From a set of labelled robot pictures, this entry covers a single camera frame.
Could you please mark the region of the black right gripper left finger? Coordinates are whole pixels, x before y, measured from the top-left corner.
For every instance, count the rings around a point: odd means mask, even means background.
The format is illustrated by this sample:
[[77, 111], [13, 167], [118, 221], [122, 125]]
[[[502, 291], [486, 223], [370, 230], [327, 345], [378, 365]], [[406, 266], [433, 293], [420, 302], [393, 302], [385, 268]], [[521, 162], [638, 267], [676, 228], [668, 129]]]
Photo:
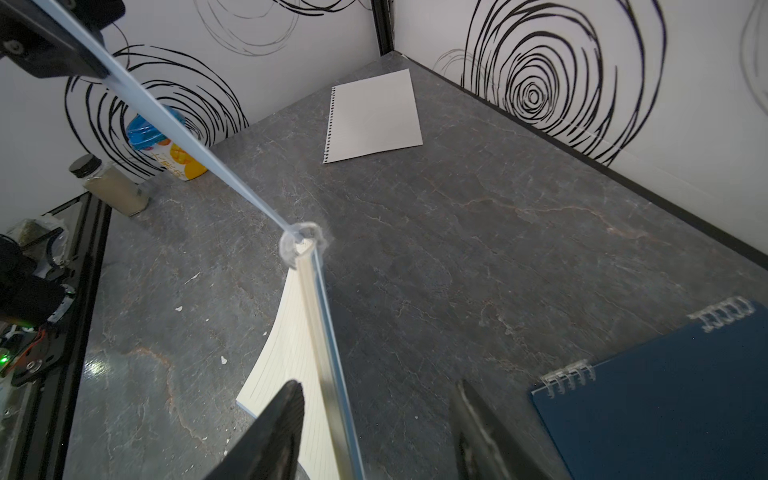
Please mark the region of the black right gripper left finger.
[[205, 480], [294, 479], [304, 414], [303, 388], [290, 380]]

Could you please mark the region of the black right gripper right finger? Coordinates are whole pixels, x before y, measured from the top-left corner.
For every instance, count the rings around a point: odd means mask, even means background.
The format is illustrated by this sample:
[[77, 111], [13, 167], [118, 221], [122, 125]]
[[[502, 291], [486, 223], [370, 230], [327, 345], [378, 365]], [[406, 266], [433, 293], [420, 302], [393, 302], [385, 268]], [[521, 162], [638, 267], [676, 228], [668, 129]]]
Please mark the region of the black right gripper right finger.
[[456, 383], [449, 409], [460, 479], [549, 479], [467, 380]]

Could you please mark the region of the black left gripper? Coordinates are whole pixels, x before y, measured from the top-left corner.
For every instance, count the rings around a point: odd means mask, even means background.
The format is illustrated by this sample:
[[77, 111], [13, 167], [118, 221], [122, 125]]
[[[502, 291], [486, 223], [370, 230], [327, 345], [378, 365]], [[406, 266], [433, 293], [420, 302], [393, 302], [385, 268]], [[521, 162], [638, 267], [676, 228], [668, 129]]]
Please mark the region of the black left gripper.
[[[121, 0], [59, 4], [98, 42], [103, 41], [101, 31], [125, 15]], [[1, 3], [1, 56], [41, 79], [108, 76], [108, 69], [82, 42], [32, 1]]]

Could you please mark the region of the light blue spiral notebook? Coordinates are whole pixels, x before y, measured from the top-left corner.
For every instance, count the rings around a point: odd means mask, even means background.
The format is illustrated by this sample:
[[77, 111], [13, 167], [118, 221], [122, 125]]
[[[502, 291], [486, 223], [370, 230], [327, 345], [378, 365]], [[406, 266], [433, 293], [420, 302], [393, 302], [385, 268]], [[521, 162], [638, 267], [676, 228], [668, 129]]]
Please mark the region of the light blue spiral notebook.
[[256, 420], [286, 382], [299, 382], [305, 414], [297, 470], [303, 469], [311, 479], [364, 478], [323, 278], [327, 242], [322, 229], [312, 222], [288, 224], [59, 3], [36, 2], [108, 69], [108, 76], [101, 79], [105, 85], [282, 230], [279, 252], [288, 273], [272, 331], [244, 386], [246, 404], [257, 407]]

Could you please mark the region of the dark blue spiral notebook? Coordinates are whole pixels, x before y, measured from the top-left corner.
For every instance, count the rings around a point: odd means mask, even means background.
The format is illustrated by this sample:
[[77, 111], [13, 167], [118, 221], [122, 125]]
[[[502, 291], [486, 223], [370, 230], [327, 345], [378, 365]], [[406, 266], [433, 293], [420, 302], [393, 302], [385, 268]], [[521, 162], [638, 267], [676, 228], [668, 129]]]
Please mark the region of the dark blue spiral notebook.
[[530, 393], [575, 479], [763, 479], [767, 310], [732, 297]]

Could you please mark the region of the torn lined paper page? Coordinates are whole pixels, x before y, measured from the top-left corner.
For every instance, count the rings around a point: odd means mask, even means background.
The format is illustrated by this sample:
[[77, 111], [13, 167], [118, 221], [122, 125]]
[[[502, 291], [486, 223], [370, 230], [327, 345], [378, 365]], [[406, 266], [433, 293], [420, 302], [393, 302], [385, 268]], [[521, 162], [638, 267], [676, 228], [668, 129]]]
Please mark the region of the torn lined paper page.
[[332, 88], [325, 164], [422, 144], [409, 70]]

